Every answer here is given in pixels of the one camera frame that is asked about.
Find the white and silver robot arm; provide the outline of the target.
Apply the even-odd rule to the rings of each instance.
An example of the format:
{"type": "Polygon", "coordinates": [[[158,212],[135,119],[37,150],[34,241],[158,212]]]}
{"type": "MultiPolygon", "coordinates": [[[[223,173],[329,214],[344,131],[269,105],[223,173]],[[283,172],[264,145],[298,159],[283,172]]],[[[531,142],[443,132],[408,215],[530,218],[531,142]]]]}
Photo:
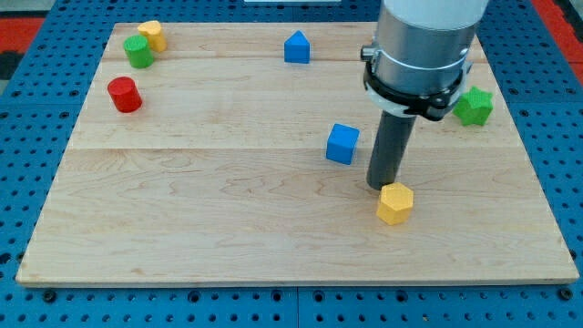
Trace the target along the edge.
{"type": "Polygon", "coordinates": [[[383,0],[361,49],[372,102],[398,118],[438,121],[460,98],[467,56],[487,0],[383,0]]]}

